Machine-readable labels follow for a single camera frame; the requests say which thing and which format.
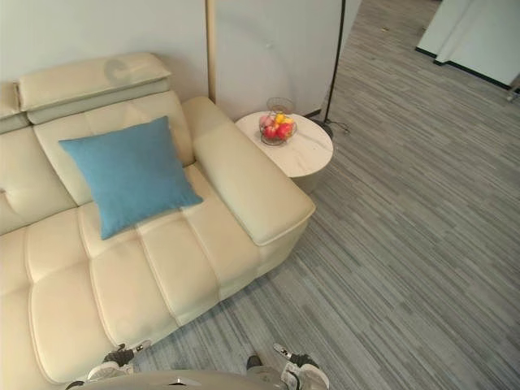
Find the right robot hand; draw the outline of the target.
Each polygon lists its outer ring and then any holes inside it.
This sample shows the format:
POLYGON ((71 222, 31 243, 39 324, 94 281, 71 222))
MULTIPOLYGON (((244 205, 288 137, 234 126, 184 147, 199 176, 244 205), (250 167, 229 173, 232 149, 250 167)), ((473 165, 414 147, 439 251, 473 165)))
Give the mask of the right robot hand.
POLYGON ((306 353, 293 353, 289 349, 285 348, 283 345, 278 343, 273 344, 273 349, 287 361, 291 362, 292 364, 298 367, 303 367, 304 365, 308 364, 319 368, 319 365, 312 359, 310 355, 306 353))

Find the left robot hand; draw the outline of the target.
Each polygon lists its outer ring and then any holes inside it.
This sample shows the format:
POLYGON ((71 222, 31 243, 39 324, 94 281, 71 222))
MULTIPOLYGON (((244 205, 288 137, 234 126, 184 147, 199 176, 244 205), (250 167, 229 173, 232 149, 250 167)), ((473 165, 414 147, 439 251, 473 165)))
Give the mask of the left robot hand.
POLYGON ((115 362, 118 366, 128 364, 136 355, 142 353, 152 345, 151 340, 143 340, 141 343, 127 347, 122 343, 114 351, 110 351, 104 358, 103 362, 115 362))

